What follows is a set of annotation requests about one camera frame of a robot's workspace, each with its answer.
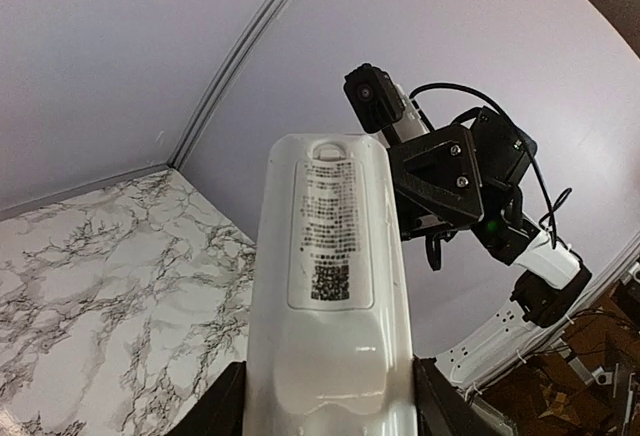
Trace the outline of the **white remote control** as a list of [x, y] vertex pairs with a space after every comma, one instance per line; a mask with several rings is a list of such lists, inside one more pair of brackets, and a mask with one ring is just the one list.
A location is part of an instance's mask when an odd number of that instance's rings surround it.
[[414, 435], [413, 348], [388, 156], [366, 135], [271, 149], [243, 431]]

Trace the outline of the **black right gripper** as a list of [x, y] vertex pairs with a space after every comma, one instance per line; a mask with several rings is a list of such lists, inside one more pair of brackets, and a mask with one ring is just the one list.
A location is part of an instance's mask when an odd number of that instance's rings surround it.
[[514, 261], [538, 234], [519, 183], [536, 143], [487, 107], [387, 150], [402, 240], [424, 238], [430, 261], [469, 230], [498, 261]]

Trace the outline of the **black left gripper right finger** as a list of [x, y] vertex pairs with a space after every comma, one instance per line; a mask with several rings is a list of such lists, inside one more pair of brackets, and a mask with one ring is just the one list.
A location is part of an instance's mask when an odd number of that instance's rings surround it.
[[413, 387], [419, 435], [498, 435], [458, 394], [435, 359], [414, 357]]

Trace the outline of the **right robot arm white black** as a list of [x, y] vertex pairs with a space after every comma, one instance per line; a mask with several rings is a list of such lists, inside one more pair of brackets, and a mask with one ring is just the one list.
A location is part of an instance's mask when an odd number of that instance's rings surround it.
[[505, 116], [475, 107], [440, 129], [410, 106], [382, 139], [388, 146], [400, 234], [423, 239], [432, 270], [441, 245], [469, 230], [498, 262], [518, 267], [509, 299], [471, 336], [436, 358], [460, 389], [524, 353], [532, 334], [563, 320], [591, 279], [550, 228], [525, 215], [519, 184], [537, 145]]

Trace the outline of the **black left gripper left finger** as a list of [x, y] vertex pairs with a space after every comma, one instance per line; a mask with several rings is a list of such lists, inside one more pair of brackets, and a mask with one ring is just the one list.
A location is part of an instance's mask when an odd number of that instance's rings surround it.
[[172, 436], [241, 436], [245, 390], [246, 363], [230, 363], [172, 428]]

